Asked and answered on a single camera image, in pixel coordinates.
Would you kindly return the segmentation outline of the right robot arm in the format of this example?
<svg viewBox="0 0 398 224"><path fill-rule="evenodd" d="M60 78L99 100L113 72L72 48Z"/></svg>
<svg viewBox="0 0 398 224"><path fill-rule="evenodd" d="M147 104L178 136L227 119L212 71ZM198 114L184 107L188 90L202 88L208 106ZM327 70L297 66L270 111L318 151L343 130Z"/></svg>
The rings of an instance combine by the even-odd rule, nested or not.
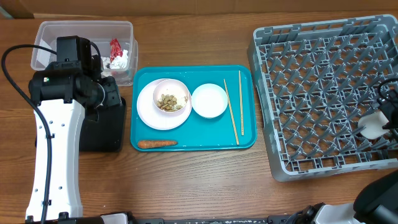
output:
<svg viewBox="0 0 398 224"><path fill-rule="evenodd" d="M380 100L379 112L363 120L372 133L396 129L397 100ZM397 223L397 171L367 185L353 203L307 207L295 223Z"/></svg>

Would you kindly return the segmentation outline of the white bowl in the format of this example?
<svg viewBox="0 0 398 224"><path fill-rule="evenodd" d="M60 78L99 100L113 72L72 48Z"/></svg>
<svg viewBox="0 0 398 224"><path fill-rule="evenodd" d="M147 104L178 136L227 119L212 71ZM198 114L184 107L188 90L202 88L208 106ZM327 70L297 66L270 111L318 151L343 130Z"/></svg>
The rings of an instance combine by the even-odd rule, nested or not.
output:
<svg viewBox="0 0 398 224"><path fill-rule="evenodd" d="M200 85L192 94L192 107L203 118L216 118L224 113L228 105L226 92L219 85Z"/></svg>

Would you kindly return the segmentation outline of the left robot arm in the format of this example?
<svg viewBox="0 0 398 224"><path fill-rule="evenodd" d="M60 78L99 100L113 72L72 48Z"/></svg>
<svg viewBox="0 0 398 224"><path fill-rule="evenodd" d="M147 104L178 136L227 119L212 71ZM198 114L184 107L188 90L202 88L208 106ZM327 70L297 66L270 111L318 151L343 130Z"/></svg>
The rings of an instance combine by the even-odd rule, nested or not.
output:
<svg viewBox="0 0 398 224"><path fill-rule="evenodd" d="M126 101L116 80L102 71L97 61L52 62L29 82L37 135L28 222L82 217L79 153L121 147Z"/></svg>

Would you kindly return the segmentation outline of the grey dishwasher rack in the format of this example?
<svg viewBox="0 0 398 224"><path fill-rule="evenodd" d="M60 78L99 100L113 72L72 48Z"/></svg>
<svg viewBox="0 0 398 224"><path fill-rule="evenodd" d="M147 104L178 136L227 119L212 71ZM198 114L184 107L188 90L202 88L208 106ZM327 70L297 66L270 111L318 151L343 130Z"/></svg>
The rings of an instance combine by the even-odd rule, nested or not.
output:
<svg viewBox="0 0 398 224"><path fill-rule="evenodd" d="M397 19L355 17L260 27L248 49L275 180L397 167L397 129L358 121L397 100Z"/></svg>

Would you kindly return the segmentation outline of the red snack wrapper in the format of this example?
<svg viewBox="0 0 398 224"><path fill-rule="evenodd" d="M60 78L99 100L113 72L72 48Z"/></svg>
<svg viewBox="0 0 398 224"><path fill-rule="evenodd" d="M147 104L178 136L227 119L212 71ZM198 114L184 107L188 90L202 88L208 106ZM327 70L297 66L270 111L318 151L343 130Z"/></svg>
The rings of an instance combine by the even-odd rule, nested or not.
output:
<svg viewBox="0 0 398 224"><path fill-rule="evenodd" d="M111 52L110 52L110 61L113 62L116 57L122 57L123 56L123 50L121 48L121 45L118 41L118 39L113 39L109 43L111 47Z"/></svg>

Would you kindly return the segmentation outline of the white cup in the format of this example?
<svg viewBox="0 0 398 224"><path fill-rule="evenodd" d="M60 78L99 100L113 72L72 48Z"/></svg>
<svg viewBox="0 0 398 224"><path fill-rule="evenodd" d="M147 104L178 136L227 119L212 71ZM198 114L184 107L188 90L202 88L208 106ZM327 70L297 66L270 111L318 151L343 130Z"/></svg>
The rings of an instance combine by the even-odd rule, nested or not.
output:
<svg viewBox="0 0 398 224"><path fill-rule="evenodd" d="M377 139L389 132L388 129L383 128L383 126L388 122L389 121L384 114L381 111L378 111L360 118L358 121L358 127L363 128L360 133L365 138Z"/></svg>

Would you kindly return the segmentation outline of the white tissue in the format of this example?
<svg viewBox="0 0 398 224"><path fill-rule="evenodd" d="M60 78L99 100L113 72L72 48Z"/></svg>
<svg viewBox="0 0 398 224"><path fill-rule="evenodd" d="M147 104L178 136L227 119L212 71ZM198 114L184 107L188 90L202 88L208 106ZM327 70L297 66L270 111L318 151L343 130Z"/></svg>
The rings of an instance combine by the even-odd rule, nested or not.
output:
<svg viewBox="0 0 398 224"><path fill-rule="evenodd" d="M116 57L113 62L110 64L110 69L104 69L101 73L102 76L108 77L112 75L112 72L116 70L124 69L127 67L128 62L128 51L123 50L122 57Z"/></svg>

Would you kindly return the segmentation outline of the wooden chopstick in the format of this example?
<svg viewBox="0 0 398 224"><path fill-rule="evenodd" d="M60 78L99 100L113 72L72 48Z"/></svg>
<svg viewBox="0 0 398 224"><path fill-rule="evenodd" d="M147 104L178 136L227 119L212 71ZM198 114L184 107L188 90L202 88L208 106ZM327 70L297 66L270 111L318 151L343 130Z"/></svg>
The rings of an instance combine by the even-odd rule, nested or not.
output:
<svg viewBox="0 0 398 224"><path fill-rule="evenodd" d="M243 92L241 83L241 71L238 70L239 81L239 107L240 107L240 120L241 120L241 135L244 136L244 114L243 114Z"/></svg>
<svg viewBox="0 0 398 224"><path fill-rule="evenodd" d="M236 144L238 146L239 145L239 138L238 138L238 133L237 133L237 129L236 129L236 123L235 123L235 120L234 120L233 109L232 109L231 102L230 102L228 86L227 86L227 83L226 83L225 79L223 79L223 83L224 83L224 88L225 88L225 92L226 92L226 97L227 97L227 102L228 102L228 108L229 108L229 113L230 113L230 117L231 117L231 122L232 122L232 125L233 125L234 136L235 136Z"/></svg>

